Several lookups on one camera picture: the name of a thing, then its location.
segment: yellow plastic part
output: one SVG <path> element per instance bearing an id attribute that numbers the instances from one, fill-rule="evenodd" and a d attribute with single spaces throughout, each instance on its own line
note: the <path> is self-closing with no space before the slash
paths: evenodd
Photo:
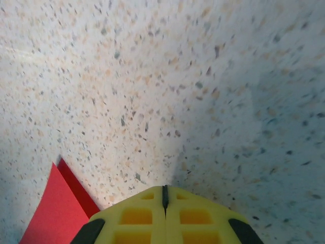
<path id="1" fill-rule="evenodd" d="M 183 189 L 168 187 L 165 218 L 162 187 L 149 188 L 96 213 L 104 219 L 95 244 L 240 244 L 228 220 L 240 214 Z"/>

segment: floor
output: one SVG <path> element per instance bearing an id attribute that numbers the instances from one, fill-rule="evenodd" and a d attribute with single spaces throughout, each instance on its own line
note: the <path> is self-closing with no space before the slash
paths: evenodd
<path id="1" fill-rule="evenodd" d="M 170 184 L 325 243 L 324 0 L 1 0 L 0 242 L 63 157 L 101 208 Z"/>

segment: speckled floor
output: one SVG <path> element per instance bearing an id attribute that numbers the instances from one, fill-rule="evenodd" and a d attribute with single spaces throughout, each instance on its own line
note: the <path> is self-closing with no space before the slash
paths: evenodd
<path id="1" fill-rule="evenodd" d="M 325 243 L 325 1 L 0 1 L 0 242 L 62 156 L 102 207 L 171 184 Z"/>

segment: yellow robot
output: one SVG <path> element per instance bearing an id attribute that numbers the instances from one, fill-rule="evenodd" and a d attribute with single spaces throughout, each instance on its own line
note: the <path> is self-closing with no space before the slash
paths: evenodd
<path id="1" fill-rule="evenodd" d="M 263 244 L 247 220 L 176 187 L 151 187 L 94 214 L 71 244 Z"/>

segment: red paper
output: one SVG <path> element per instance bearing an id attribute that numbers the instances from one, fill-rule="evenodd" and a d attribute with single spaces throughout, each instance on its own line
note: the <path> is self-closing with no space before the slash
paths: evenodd
<path id="1" fill-rule="evenodd" d="M 19 244 L 69 244 L 88 221 L 58 168 L 52 164 L 42 200 Z"/>
<path id="2" fill-rule="evenodd" d="M 59 169 L 63 178 L 66 180 L 68 186 L 77 198 L 80 206 L 82 207 L 88 218 L 93 216 L 95 213 L 99 212 L 100 209 L 98 208 L 98 206 L 95 204 L 95 202 L 86 192 L 86 190 L 79 183 L 78 179 L 75 177 L 75 175 L 63 159 L 60 160 L 57 168 Z"/>

